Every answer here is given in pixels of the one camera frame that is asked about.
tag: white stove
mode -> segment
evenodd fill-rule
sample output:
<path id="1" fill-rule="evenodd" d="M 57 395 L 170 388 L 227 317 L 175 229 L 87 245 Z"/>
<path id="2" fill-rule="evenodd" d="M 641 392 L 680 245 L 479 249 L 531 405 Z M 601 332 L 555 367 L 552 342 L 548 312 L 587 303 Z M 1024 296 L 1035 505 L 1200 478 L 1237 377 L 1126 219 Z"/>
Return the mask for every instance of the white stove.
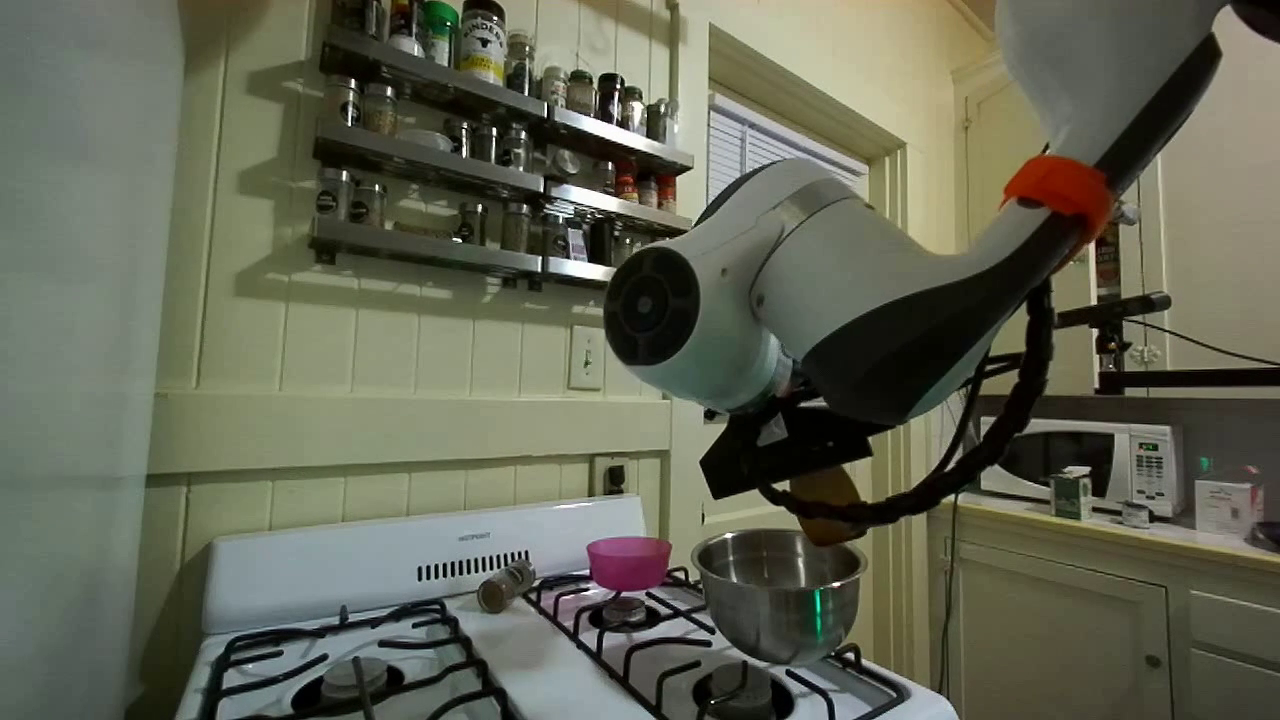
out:
<path id="1" fill-rule="evenodd" d="M 857 647 L 742 659 L 685 572 L 595 586 L 587 541 L 637 530 L 641 499 L 585 499 L 217 541 L 179 720 L 954 714 Z M 539 583 L 479 610 L 479 578 L 512 565 Z"/>

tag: stainless steel pot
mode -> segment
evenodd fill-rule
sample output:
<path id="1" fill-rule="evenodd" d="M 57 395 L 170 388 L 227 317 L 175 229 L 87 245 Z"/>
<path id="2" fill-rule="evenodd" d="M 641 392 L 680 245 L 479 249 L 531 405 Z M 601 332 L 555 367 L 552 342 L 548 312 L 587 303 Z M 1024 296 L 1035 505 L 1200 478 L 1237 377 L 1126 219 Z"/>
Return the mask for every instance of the stainless steel pot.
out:
<path id="1" fill-rule="evenodd" d="M 857 618 L 850 548 L 814 548 L 786 527 L 724 530 L 691 551 L 715 626 L 766 665 L 830 654 Z"/>

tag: metal shelf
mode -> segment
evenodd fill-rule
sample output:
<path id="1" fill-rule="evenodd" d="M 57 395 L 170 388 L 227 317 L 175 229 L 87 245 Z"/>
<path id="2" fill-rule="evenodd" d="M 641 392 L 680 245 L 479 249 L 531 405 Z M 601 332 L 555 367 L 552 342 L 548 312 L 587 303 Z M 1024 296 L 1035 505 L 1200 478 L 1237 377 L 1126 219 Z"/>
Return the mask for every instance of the metal shelf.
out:
<path id="1" fill-rule="evenodd" d="M 605 122 L 595 116 L 585 116 L 585 112 L 571 112 L 563 103 L 552 103 L 552 129 L 563 129 L 595 146 L 610 142 L 610 146 L 626 146 L 641 168 L 669 168 L 669 172 L 686 172 L 691 168 L 691 157 L 680 150 L 680 146 L 669 146 L 659 139 L 649 139 L 641 130 L 626 130 L 626 129 L 615 129 L 615 122 Z"/>
<path id="2" fill-rule="evenodd" d="M 465 116 L 528 116 L 548 119 L 548 103 L 535 95 L 482 82 L 476 77 L 441 68 L 432 61 L 409 54 L 397 45 L 332 26 L 321 51 L 325 72 L 377 77 L 382 68 L 390 79 L 409 79 L 419 99 L 465 112 Z"/>
<path id="3" fill-rule="evenodd" d="M 548 254 L 542 260 L 542 274 L 548 279 L 571 279 L 571 284 L 607 284 L 610 269 L 607 262 L 587 262 L 587 260 Z"/>
<path id="4" fill-rule="evenodd" d="M 457 150 L 441 150 L 427 142 L 403 142 L 397 135 L 379 135 L 369 129 L 321 129 L 315 130 L 315 161 L 325 163 L 359 163 L 359 168 L 379 168 L 400 181 L 441 181 L 459 190 L 493 190 L 501 195 L 542 195 L 542 176 L 535 172 L 512 172 L 501 163 L 479 163 Z"/>
<path id="5" fill-rule="evenodd" d="M 591 189 L 580 189 L 580 183 L 552 183 L 548 195 L 580 204 L 580 208 L 595 208 L 595 213 L 607 213 L 607 216 L 657 229 L 657 230 L 672 230 L 672 236 L 691 229 L 691 219 L 685 219 L 676 213 L 630 204 L 630 199 L 619 199 L 619 195 L 607 195 L 607 190 L 591 190 Z"/>
<path id="6" fill-rule="evenodd" d="M 312 250 L 325 262 L 332 262 L 335 250 L 356 250 L 356 254 L 470 269 L 470 273 L 479 269 L 496 274 L 539 274 L 542 269 L 542 254 L 457 245 L 449 236 L 382 230 L 382 229 L 342 223 L 325 216 L 312 219 Z"/>

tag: countertop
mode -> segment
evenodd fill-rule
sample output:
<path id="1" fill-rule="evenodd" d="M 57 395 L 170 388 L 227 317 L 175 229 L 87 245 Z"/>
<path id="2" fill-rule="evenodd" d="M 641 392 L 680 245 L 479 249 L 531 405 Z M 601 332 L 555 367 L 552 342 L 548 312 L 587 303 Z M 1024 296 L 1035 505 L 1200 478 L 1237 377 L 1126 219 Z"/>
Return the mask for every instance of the countertop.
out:
<path id="1" fill-rule="evenodd" d="M 1194 530 L 1185 525 L 1147 525 L 1147 527 L 1124 527 L 1115 514 L 1092 513 L 1089 518 L 1065 518 L 1050 514 L 1046 505 L 1030 499 L 1002 499 L 1002 494 L 959 494 L 959 527 L 963 518 L 1008 518 L 1024 525 L 1030 530 L 1050 530 L 1050 537 L 1075 537 L 1081 541 L 1107 541 L 1107 545 L 1126 545 L 1126 548 L 1147 548 L 1147 551 L 1179 551 L 1185 558 L 1207 558 L 1207 565 L 1248 565 L 1257 572 L 1280 572 L 1280 551 L 1257 548 L 1237 537 L 1214 537 L 1214 530 Z"/>

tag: black cable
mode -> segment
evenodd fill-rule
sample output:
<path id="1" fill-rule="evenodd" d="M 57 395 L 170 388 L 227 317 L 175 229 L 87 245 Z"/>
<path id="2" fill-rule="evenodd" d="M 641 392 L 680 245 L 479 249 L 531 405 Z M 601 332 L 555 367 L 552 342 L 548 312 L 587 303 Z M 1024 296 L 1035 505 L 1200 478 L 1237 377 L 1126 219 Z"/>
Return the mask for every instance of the black cable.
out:
<path id="1" fill-rule="evenodd" d="M 1026 291 L 1026 332 L 1024 332 L 1024 365 L 1014 377 L 1014 388 L 1002 400 L 1002 413 L 987 429 L 987 437 L 954 459 L 954 467 L 940 467 L 925 474 L 914 489 L 882 494 L 877 505 L 818 505 L 818 499 L 798 499 L 796 491 L 775 491 L 761 489 L 762 499 L 786 506 L 792 514 L 829 514 L 844 518 L 850 527 L 877 527 L 877 525 L 894 525 L 905 514 L 931 513 L 945 494 L 967 489 L 984 467 L 992 467 L 1011 437 L 1026 429 L 1035 400 L 1042 395 L 1046 382 L 1046 365 L 1050 365 L 1050 284 L 1042 279 L 1039 287 Z"/>
<path id="2" fill-rule="evenodd" d="M 1124 324 L 1137 324 L 1137 326 L 1147 326 L 1147 332 L 1165 332 L 1165 334 L 1171 334 L 1171 340 L 1185 340 L 1185 342 L 1194 342 L 1194 348 L 1207 348 L 1207 351 L 1214 351 L 1214 355 L 1232 355 L 1232 359 L 1244 359 L 1244 365 L 1280 367 L 1280 359 L 1232 351 L 1232 348 L 1207 342 L 1207 340 L 1200 340 L 1200 334 L 1187 334 L 1187 332 L 1174 332 L 1174 326 L 1165 326 L 1165 324 L 1147 324 L 1147 319 L 1132 319 L 1132 317 L 1126 317 Z"/>
<path id="3" fill-rule="evenodd" d="M 954 450 L 959 450 L 959 444 L 963 444 L 967 419 L 971 419 L 971 413 L 977 413 L 977 395 L 984 392 L 984 380 L 987 380 L 984 365 L 987 365 L 987 359 L 977 365 L 977 372 L 971 372 L 971 380 L 967 380 L 967 392 L 963 392 L 959 419 L 954 419 L 951 438 L 948 438 L 948 450 L 931 465 L 928 474 L 951 467 L 951 459 L 954 459 Z"/>

